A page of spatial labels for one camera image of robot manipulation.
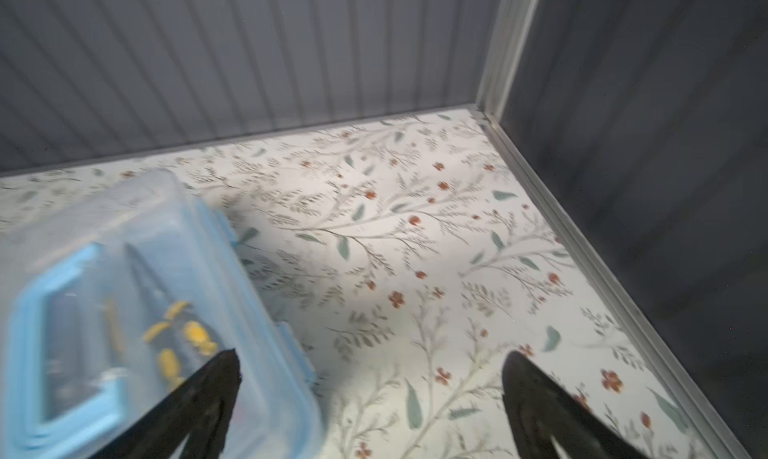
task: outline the floral wallpaper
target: floral wallpaper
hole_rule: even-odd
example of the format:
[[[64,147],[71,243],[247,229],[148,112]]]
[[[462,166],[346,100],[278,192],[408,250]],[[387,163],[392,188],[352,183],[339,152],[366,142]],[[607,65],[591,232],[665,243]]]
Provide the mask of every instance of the floral wallpaper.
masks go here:
[[[240,234],[318,372],[321,457],[515,457],[513,350],[649,457],[705,457],[469,111],[5,178],[0,230],[154,167]]]

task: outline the dark gray wall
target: dark gray wall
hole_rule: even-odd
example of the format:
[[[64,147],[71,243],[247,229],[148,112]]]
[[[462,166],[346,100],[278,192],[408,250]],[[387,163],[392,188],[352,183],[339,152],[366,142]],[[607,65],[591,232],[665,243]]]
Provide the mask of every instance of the dark gray wall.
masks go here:
[[[0,171],[475,100],[498,0],[0,0]]]
[[[768,0],[542,0],[502,126],[768,457]]]

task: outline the clear plastic container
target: clear plastic container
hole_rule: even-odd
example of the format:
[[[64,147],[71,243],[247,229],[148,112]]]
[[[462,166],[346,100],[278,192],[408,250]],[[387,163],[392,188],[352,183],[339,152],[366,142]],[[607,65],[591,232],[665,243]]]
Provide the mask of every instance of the clear plastic container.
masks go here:
[[[243,382],[222,457],[314,457],[311,365],[266,314],[234,243],[224,216],[167,170],[6,237],[2,457],[93,454],[232,348]]]

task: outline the yellow object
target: yellow object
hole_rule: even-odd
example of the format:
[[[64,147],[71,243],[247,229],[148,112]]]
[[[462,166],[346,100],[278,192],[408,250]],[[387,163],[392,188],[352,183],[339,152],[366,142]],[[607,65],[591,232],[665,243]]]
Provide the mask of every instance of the yellow object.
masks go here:
[[[168,387],[171,389],[175,389],[184,382],[184,379],[179,376],[181,374],[179,358],[176,357],[176,353],[171,349],[163,349],[158,353],[158,367],[163,376],[168,379]]]
[[[144,342],[152,342],[152,339],[155,339],[158,337],[158,334],[160,334],[163,330],[166,330],[170,328],[170,323],[166,321],[159,322],[157,324],[152,325],[147,331],[144,333],[141,339],[144,339]]]
[[[120,333],[118,313],[118,303],[115,302],[114,299],[108,299],[104,306],[104,317],[107,319],[109,339],[112,342],[112,349],[114,349],[121,358],[125,353],[125,345],[123,344],[123,335]]]
[[[176,301],[170,305],[168,311],[165,312],[165,319],[173,321],[176,315],[181,312],[182,309],[187,307],[190,303],[188,301]]]
[[[184,325],[184,337],[187,341],[191,342],[200,354],[204,356],[212,356],[218,351],[219,346],[210,340],[208,331],[205,330],[203,325],[197,321],[188,321]]]

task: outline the corner trim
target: corner trim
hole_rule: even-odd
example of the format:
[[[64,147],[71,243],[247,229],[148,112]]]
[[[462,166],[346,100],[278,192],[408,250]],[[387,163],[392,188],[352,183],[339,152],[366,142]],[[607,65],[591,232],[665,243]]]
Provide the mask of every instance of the corner trim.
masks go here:
[[[677,360],[656,329],[640,311],[626,289],[605,265],[600,255],[565,212],[512,139],[493,116],[475,113],[485,135],[525,188],[552,229],[562,237],[576,265],[587,277],[610,312],[624,326],[631,341],[645,358],[648,368],[688,416],[701,440],[719,459],[750,459],[744,446],[726,425],[714,406]]]
[[[499,2],[477,97],[480,108],[492,118],[499,119],[504,111],[538,1]]]

